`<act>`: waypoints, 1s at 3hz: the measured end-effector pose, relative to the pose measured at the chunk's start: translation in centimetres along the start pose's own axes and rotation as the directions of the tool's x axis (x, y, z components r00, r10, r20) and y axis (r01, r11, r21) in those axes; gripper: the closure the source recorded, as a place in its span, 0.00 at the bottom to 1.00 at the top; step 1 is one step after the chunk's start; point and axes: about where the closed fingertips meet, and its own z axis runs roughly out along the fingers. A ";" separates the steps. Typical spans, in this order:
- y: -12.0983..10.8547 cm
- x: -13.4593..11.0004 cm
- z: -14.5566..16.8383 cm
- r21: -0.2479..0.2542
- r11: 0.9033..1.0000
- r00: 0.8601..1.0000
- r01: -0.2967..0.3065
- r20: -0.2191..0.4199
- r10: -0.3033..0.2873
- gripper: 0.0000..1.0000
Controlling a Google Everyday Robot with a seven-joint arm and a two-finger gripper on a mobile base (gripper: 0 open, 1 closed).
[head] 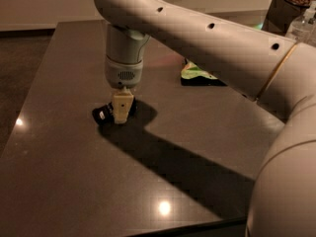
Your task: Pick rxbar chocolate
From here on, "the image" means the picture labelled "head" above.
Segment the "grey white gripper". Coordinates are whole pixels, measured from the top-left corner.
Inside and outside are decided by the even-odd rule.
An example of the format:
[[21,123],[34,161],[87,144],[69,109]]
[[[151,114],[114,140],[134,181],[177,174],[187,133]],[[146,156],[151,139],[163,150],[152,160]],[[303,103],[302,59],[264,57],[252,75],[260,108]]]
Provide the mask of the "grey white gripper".
[[143,62],[124,64],[106,58],[105,75],[112,88],[119,89],[113,94],[113,115],[116,124],[127,122],[134,95],[128,88],[135,87],[141,80]]

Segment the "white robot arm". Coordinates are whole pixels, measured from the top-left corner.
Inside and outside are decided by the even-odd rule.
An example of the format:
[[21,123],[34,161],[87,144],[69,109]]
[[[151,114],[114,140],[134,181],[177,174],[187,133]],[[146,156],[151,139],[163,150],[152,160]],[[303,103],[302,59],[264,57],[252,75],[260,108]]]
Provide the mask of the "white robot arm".
[[285,126],[257,177],[246,237],[316,237],[316,56],[314,47],[163,0],[94,0],[108,23],[106,75],[124,123],[155,38]]

